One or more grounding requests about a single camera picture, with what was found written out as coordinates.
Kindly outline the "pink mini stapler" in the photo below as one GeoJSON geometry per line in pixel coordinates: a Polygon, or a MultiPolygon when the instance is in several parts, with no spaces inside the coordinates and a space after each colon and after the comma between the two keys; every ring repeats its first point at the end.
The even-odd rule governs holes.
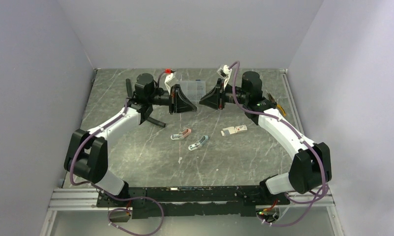
{"type": "Polygon", "coordinates": [[[171,140],[174,140],[174,141],[175,140],[182,140],[182,139],[186,138],[191,132],[192,132],[192,130],[190,128],[187,128],[178,134],[172,134],[170,136],[170,138],[171,138],[171,140]]]}

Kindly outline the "white staple box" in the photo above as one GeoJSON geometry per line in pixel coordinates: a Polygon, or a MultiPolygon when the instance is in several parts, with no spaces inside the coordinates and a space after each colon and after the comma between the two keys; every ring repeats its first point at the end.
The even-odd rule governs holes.
{"type": "Polygon", "coordinates": [[[230,126],[221,130],[223,137],[247,131],[246,125],[230,126]]]}

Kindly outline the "blue mini stapler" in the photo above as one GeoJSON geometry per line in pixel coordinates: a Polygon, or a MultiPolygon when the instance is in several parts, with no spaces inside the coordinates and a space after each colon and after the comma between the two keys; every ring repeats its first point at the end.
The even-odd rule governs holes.
{"type": "Polygon", "coordinates": [[[201,148],[209,139],[208,135],[204,135],[202,138],[197,140],[195,143],[188,146],[189,151],[194,151],[201,148]]]}

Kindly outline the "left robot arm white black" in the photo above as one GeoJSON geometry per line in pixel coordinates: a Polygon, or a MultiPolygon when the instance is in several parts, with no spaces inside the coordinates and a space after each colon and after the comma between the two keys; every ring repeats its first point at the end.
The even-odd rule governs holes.
{"type": "Polygon", "coordinates": [[[170,114],[197,111],[179,84],[163,90],[149,73],[140,74],[135,84],[130,79],[125,83],[127,98],[121,110],[94,128],[74,131],[64,161],[72,185],[91,184],[118,207],[129,200],[129,184],[109,170],[111,146],[145,121],[165,127],[165,123],[151,117],[154,105],[168,107],[170,114]]]}

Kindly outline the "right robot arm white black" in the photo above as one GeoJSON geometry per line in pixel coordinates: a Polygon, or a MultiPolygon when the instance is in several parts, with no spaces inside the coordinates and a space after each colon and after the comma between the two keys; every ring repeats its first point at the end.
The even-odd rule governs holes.
{"type": "Polygon", "coordinates": [[[292,158],[288,172],[263,181],[265,187],[259,190],[259,199],[271,204],[280,193],[304,194],[319,186],[327,187],[332,179],[329,147],[307,138],[285,119],[284,109],[273,96],[263,95],[262,80],[257,72],[244,72],[239,87],[228,83],[231,69],[217,72],[220,78],[216,85],[199,103],[215,110],[224,109],[226,103],[238,104],[245,115],[270,133],[292,158]]]}

